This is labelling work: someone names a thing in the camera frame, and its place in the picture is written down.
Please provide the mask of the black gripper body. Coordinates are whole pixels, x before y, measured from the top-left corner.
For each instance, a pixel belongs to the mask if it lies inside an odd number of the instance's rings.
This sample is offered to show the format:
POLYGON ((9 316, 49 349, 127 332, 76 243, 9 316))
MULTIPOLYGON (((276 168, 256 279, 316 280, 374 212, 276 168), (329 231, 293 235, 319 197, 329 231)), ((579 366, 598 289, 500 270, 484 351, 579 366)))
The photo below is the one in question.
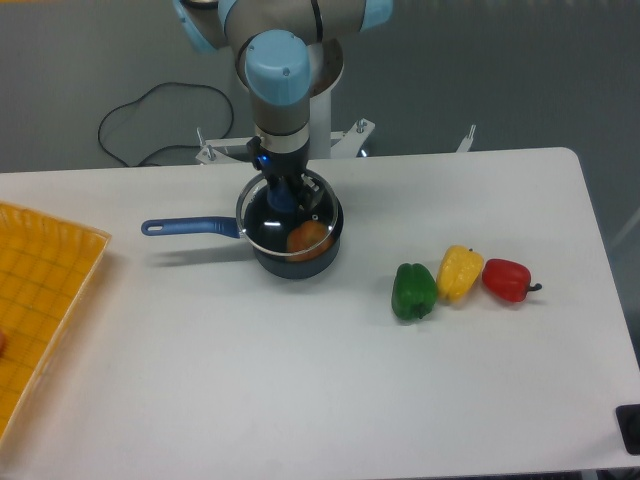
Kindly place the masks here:
POLYGON ((309 160, 310 141, 295 151, 276 153, 268 150, 260 137, 254 136, 246 143, 253 167, 269 183, 284 180, 289 186, 302 184, 302 175, 306 172, 309 160))

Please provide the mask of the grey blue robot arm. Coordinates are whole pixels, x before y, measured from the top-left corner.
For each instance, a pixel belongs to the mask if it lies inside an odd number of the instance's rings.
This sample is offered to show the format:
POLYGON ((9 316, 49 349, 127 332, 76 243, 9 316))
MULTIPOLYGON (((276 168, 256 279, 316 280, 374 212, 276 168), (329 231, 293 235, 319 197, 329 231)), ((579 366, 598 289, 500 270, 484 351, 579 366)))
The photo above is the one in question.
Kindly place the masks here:
POLYGON ((386 23, 391 1, 176 1, 200 52, 228 47, 251 102, 247 149, 272 208, 311 209, 321 187, 307 163, 331 155, 331 92, 344 60, 338 39, 386 23))

